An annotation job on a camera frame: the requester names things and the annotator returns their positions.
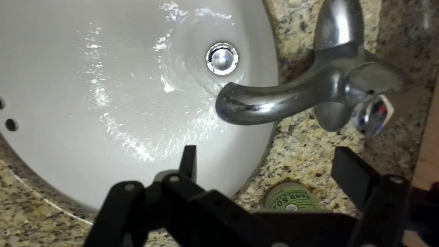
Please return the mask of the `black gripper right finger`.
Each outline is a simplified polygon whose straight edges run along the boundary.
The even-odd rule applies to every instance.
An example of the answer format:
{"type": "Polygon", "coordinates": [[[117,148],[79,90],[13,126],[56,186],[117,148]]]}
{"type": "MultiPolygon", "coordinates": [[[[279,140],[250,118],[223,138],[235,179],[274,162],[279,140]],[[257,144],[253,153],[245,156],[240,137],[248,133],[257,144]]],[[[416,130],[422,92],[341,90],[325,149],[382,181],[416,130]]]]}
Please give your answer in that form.
{"type": "Polygon", "coordinates": [[[408,211],[410,184],[379,174],[347,146],[336,146],[330,175],[360,212],[349,247],[400,247],[408,211]]]}

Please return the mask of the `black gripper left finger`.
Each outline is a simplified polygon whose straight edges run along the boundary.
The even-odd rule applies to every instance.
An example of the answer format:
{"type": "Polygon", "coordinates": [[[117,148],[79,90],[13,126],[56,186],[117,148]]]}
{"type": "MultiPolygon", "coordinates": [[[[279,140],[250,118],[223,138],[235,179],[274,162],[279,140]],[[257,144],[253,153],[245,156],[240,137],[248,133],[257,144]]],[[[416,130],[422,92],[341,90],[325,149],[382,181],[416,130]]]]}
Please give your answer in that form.
{"type": "Polygon", "coordinates": [[[116,182],[108,190],[83,247],[142,247],[164,229],[178,244],[189,243],[183,204],[197,192],[196,146],[185,145],[176,170],[160,171],[150,185],[116,182]]]}

